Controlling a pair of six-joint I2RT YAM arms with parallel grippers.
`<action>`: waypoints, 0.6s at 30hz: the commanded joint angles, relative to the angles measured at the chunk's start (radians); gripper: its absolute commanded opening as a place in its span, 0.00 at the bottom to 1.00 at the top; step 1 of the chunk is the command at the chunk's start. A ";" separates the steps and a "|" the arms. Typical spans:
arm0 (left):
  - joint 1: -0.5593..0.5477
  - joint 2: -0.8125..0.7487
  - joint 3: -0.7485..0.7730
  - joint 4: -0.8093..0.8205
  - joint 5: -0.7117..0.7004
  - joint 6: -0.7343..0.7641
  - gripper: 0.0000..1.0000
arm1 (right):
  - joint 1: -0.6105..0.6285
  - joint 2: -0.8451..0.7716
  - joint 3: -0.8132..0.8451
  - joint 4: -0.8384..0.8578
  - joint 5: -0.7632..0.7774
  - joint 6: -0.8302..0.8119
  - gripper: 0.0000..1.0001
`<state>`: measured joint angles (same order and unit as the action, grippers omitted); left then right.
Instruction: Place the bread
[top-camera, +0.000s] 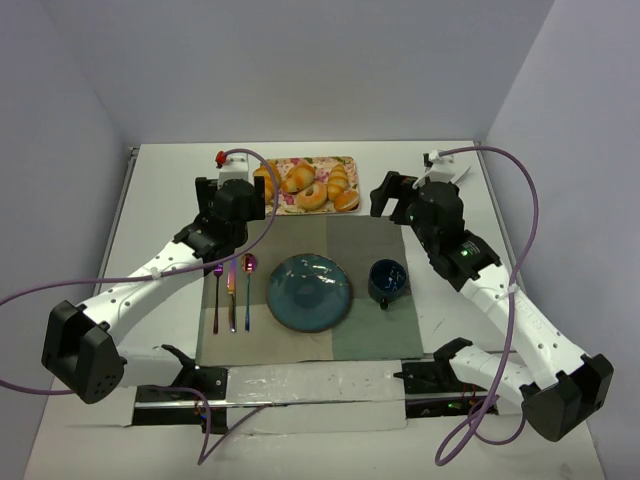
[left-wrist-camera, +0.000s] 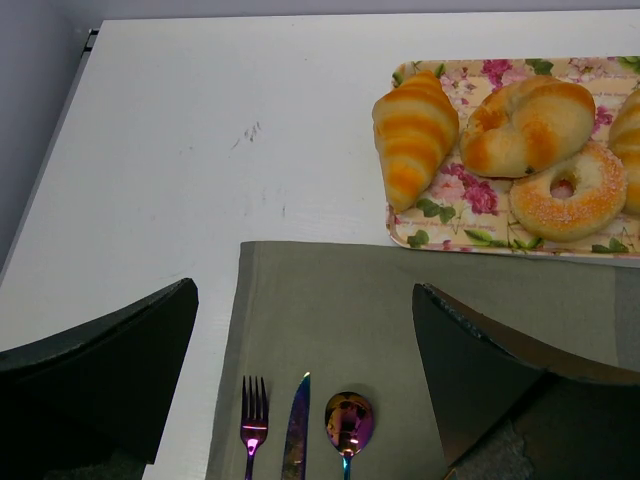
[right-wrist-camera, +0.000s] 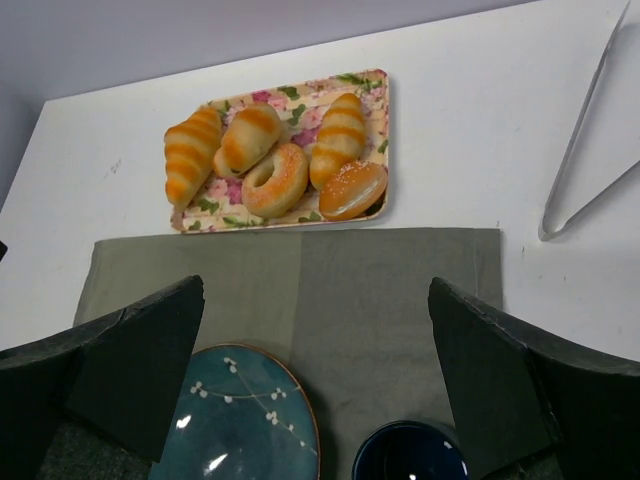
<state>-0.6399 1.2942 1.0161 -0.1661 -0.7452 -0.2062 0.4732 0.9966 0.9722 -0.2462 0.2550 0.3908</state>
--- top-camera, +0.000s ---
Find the sesame burger bun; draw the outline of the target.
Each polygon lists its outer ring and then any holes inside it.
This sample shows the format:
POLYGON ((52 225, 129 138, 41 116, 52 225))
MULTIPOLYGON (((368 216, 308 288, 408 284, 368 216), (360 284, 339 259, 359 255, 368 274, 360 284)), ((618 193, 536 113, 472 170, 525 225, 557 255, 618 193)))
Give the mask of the sesame burger bun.
POLYGON ((356 209, 360 204, 360 195, 357 191, 344 191, 333 201, 337 212, 347 212, 356 209))

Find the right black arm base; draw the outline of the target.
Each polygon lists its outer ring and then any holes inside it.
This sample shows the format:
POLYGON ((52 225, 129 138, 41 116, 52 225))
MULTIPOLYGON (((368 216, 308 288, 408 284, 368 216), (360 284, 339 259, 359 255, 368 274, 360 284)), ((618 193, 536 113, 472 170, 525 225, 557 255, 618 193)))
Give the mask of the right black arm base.
POLYGON ((393 374, 403 382, 407 419, 466 416, 486 398, 486 390, 457 379, 449 361, 464 347, 466 339, 454 339, 428 361, 403 362, 393 374))

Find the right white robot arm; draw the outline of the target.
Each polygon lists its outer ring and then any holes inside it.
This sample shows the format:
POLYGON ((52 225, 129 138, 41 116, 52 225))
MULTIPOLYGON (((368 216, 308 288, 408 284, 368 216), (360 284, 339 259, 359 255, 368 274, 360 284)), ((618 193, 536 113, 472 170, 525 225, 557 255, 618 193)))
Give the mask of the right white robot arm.
POLYGON ((613 365, 604 355, 590 356, 570 341, 525 293, 509 284, 509 271, 497 253, 465 228, 456 185, 415 183, 413 177, 388 172, 370 194, 371 215, 381 216, 387 201, 397 199, 391 221, 411 227, 434 271, 512 338, 523 361, 500 370, 499 357, 456 338, 433 355, 436 383, 489 389, 498 379, 500 398, 519 406, 540 436, 561 440, 603 406, 613 365))

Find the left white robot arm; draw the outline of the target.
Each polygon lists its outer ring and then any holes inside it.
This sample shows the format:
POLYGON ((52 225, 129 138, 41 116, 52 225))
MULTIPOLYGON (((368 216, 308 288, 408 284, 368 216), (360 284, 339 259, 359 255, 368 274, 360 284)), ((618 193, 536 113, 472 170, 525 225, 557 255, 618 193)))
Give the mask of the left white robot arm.
POLYGON ((175 386, 195 368, 178 348, 161 344, 132 351, 120 345, 131 330, 173 294, 238 254, 247 225, 265 217, 265 183, 257 179, 195 182, 200 211, 132 275, 79 305, 50 312, 42 364, 84 403, 117 387, 175 386))

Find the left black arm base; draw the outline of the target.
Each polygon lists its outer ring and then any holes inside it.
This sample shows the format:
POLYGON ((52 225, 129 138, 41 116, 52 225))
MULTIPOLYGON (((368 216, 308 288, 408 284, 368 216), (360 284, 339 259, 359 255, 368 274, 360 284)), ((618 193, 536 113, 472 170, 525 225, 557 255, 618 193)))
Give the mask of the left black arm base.
POLYGON ((206 408, 202 400, 186 388, 197 390, 208 401, 226 399, 228 370, 223 367, 200 367, 196 361, 172 345, 161 348, 180 363, 176 378, 167 386, 139 386, 136 390, 133 426, 198 425, 206 430, 206 408))

